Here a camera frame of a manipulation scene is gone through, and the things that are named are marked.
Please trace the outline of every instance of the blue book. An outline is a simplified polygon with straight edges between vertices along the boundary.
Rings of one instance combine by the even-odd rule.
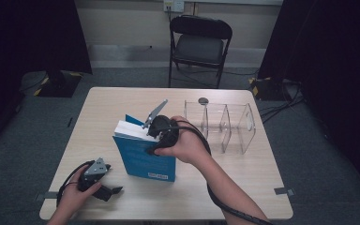
[[[142,128],[143,122],[129,115],[126,121],[119,121],[112,136],[127,174],[148,179],[174,182],[176,158],[151,156],[146,151],[157,144],[151,136],[147,136],[148,128]]]

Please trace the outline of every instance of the transparent plastic organizer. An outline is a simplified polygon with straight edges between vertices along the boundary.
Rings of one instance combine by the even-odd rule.
[[[209,142],[212,154],[245,154],[256,127],[250,105],[185,102],[186,119]]]

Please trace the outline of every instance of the chair backrest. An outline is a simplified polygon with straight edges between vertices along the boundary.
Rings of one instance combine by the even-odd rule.
[[[233,30],[224,21],[191,15],[181,15],[172,19],[171,33],[231,40]]]

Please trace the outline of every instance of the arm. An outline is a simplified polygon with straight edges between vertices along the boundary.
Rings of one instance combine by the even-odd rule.
[[[181,116],[175,116],[172,119],[176,121],[186,120]],[[189,127],[187,123],[178,122],[178,124],[181,127]],[[162,156],[174,156],[195,166],[223,203],[255,218],[268,221],[262,209],[221,169],[207,153],[201,140],[191,131],[180,130],[179,139],[175,146],[157,149],[155,153]],[[225,211],[223,211],[223,215],[228,224],[251,224]]]
[[[66,189],[64,190],[63,197],[48,224],[67,224],[72,215],[83,206],[86,199],[93,195],[101,187],[101,183],[97,182],[85,192],[78,190],[78,179],[86,167],[87,165],[83,166],[72,176]]]

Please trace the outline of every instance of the gray carpet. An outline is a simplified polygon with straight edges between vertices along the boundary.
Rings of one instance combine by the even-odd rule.
[[[248,89],[256,68],[226,69],[221,89]],[[84,75],[72,98],[34,97],[24,93],[22,108],[0,134],[0,224],[45,224],[38,212],[38,193],[49,189],[88,90],[93,86],[166,87],[168,69],[95,68]],[[43,72],[29,73],[23,88],[37,83]],[[175,72],[176,79],[188,79]],[[210,73],[188,74],[215,83]],[[172,87],[207,88],[174,80]],[[283,102],[257,101],[259,109]],[[286,188],[293,218],[275,224],[360,224],[360,177],[324,137],[321,122],[305,103],[284,110],[264,124]],[[93,224],[71,221],[70,224]]]

